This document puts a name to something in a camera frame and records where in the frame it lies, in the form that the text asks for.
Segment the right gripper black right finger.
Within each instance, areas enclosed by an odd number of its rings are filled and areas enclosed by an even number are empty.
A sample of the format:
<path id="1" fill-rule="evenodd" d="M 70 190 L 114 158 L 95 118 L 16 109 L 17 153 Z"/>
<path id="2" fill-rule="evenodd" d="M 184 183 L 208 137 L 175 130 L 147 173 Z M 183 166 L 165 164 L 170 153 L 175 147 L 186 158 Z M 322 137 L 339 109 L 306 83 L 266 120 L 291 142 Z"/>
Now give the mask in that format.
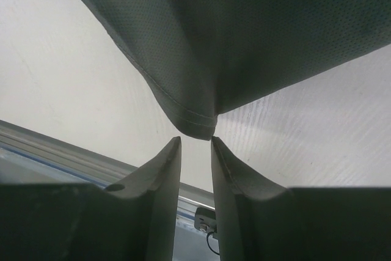
<path id="1" fill-rule="evenodd" d="M 390 259 L 389 188 L 286 188 L 217 137 L 211 169 L 222 260 Z"/>

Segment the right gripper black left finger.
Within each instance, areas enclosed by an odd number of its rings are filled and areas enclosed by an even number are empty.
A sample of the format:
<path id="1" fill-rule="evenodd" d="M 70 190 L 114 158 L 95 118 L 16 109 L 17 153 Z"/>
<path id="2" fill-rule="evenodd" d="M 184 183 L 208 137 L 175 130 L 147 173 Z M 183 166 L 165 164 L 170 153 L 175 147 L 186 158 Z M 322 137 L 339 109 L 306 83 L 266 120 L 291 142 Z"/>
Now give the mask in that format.
<path id="1" fill-rule="evenodd" d="M 1 185 L 2 260 L 171 260 L 181 139 L 107 188 Z"/>

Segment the grey t shirt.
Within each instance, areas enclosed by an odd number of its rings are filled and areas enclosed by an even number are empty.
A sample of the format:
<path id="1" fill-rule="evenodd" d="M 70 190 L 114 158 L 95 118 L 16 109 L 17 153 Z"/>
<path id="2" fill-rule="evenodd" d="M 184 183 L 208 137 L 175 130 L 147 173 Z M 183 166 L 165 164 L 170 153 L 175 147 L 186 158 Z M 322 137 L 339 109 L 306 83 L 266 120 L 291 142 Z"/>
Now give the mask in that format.
<path id="1" fill-rule="evenodd" d="M 390 43 L 390 0 L 81 0 L 181 133 Z"/>

